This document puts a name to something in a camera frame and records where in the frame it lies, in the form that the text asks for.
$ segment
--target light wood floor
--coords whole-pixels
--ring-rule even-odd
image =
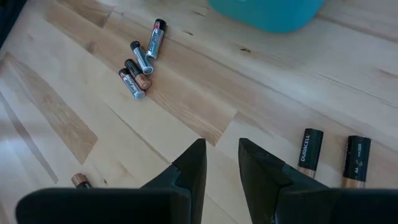
[[[316,179],[339,187],[346,137],[372,138],[367,186],[398,187],[398,3],[330,0],[297,32],[268,34],[206,0],[28,1],[0,51],[0,222],[44,187],[140,187],[197,138],[208,145],[202,223],[250,223],[238,139],[296,166],[325,132]],[[117,75],[169,25],[148,97]]]

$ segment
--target silver battery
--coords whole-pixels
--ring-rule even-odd
[[[147,57],[157,58],[157,54],[159,53],[160,45],[163,41],[164,30],[166,28],[166,22],[162,19],[156,19],[154,28],[152,30],[152,35],[149,40],[148,49],[147,49]]]
[[[145,97],[145,92],[139,88],[136,81],[134,81],[134,79],[131,78],[131,76],[129,75],[128,71],[125,68],[119,71],[119,76],[122,78],[124,84],[126,84],[126,86],[129,88],[130,92],[132,93],[132,95],[136,100],[141,100],[143,97]]]
[[[137,58],[137,62],[141,67],[143,74],[150,75],[154,72],[154,67],[149,63],[148,58],[145,56],[141,44],[138,41],[134,41],[130,44],[130,47]]]

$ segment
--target blue object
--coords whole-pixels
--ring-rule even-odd
[[[303,27],[326,0],[209,0],[219,13],[269,32]]]

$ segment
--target aa battery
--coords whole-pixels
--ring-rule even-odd
[[[154,72],[154,67],[149,63],[148,58],[145,56],[141,44],[138,41],[133,41],[130,44],[130,48],[134,53],[134,55],[136,56],[137,62],[141,67],[142,72],[145,75],[149,75],[152,72]]]
[[[371,140],[361,136],[349,136],[343,171],[343,187],[363,188],[368,171]]]
[[[312,128],[305,129],[297,170],[312,178],[315,177],[317,170],[322,139],[323,131]]]
[[[131,78],[129,71],[126,68],[120,69],[119,76],[122,78],[123,82],[129,88],[136,100],[141,100],[143,97],[145,97],[145,92],[141,90],[134,79]]]
[[[130,75],[134,78],[134,80],[142,90],[146,90],[150,87],[152,82],[147,77],[145,77],[144,74],[142,74],[141,69],[138,67],[135,61],[133,61],[132,59],[127,59],[124,62],[124,65],[130,71]]]
[[[77,189],[90,189],[92,188],[91,184],[88,182],[88,179],[85,175],[79,173],[72,177],[72,182]]]
[[[152,35],[147,49],[147,56],[156,59],[159,53],[160,45],[163,41],[164,32],[166,29],[166,22],[162,19],[156,19]]]

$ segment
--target duracell battery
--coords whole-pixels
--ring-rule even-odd
[[[124,65],[130,71],[130,75],[134,78],[141,90],[147,90],[150,87],[152,82],[142,73],[135,61],[127,59]]]
[[[120,69],[119,76],[136,100],[141,100],[145,97],[145,91],[139,88],[139,85],[134,81],[133,77],[130,76],[130,71],[128,69]]]
[[[91,184],[88,182],[87,177],[81,173],[78,173],[72,177],[72,182],[77,189],[90,189]]]
[[[361,136],[349,136],[343,171],[344,188],[363,188],[368,171],[371,140]]]
[[[323,131],[307,128],[304,131],[297,170],[314,178],[321,152]]]

